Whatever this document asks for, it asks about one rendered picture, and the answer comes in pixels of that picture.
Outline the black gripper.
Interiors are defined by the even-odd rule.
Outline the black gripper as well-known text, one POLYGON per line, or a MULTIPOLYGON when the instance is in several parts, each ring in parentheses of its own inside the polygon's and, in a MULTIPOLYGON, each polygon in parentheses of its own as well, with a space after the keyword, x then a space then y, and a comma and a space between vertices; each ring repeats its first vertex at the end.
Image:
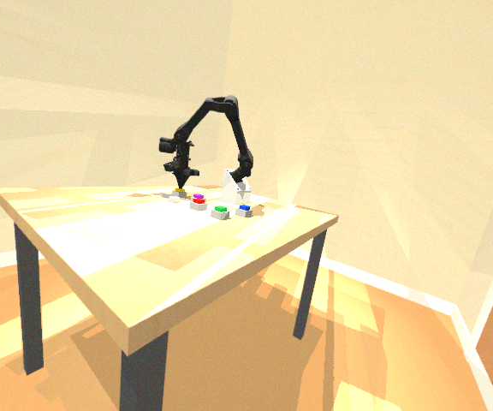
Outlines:
POLYGON ((178 187, 183 188, 187 179, 190 176, 199 176, 199 170, 190 169, 190 167, 188 167, 188 162, 189 162, 189 160, 191 161, 191 158, 189 158, 189 156, 176 154, 176 157, 174 157, 174 158, 176 160, 178 158, 181 160, 182 170, 179 170, 179 168, 178 168, 178 169, 174 170, 172 174, 175 176, 175 178, 177 180, 178 187))

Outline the yellow button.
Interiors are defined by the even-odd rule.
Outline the yellow button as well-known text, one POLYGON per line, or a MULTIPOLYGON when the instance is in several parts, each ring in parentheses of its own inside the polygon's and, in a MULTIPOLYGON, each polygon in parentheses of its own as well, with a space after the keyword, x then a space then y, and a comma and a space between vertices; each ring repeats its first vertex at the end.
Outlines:
POLYGON ((187 192, 185 192, 185 189, 183 189, 183 188, 176 188, 172 194, 173 194, 173 196, 176 196, 179 198, 186 198, 187 197, 187 192))

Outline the purple button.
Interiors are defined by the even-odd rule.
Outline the purple button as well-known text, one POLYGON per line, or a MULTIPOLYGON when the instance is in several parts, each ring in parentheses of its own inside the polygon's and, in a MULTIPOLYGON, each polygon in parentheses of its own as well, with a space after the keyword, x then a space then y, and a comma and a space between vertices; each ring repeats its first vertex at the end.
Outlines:
POLYGON ((193 199, 202 199, 205 200, 206 203, 206 198, 204 198, 204 195, 202 194, 194 194, 193 197, 191 197, 190 202, 193 201, 193 199))

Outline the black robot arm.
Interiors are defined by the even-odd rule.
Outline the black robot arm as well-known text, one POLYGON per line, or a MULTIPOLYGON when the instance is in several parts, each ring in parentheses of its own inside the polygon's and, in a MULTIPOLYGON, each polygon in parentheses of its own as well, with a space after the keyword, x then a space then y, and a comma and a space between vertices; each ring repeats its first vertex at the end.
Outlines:
MULTIPOLYGON (((189 156, 190 146, 194 146, 194 144, 192 141, 187 142, 187 140, 195 127, 210 111, 224 113, 231 123, 237 146, 240 151, 238 152, 237 158, 240 166, 235 171, 229 172, 229 174, 236 183, 243 182, 242 179, 245 176, 251 176, 253 155, 247 147, 239 117, 238 100, 233 95, 220 98, 207 98, 193 116, 176 130, 173 139, 160 138, 159 151, 172 154, 176 152, 176 154, 179 155, 189 156)), ((179 170, 182 170, 181 160, 179 158, 177 160, 173 158, 172 162, 164 164, 163 167, 165 168, 165 171, 168 172, 172 172, 178 168, 179 170)))

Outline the red button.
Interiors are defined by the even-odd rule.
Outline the red button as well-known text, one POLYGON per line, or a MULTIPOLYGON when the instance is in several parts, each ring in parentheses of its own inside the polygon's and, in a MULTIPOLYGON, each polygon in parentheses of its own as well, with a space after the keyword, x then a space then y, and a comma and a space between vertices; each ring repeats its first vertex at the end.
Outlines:
POLYGON ((207 210, 207 203, 205 203, 205 200, 202 199, 193 199, 193 201, 190 202, 189 208, 194 209, 196 211, 207 210))

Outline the green button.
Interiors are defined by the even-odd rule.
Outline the green button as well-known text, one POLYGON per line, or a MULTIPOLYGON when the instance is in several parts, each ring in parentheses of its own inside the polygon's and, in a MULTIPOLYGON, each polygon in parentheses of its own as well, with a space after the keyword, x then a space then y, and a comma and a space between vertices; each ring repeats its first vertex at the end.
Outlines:
POLYGON ((227 211, 227 207, 215 206, 215 209, 211 210, 211 217, 222 220, 229 218, 230 211, 227 211))

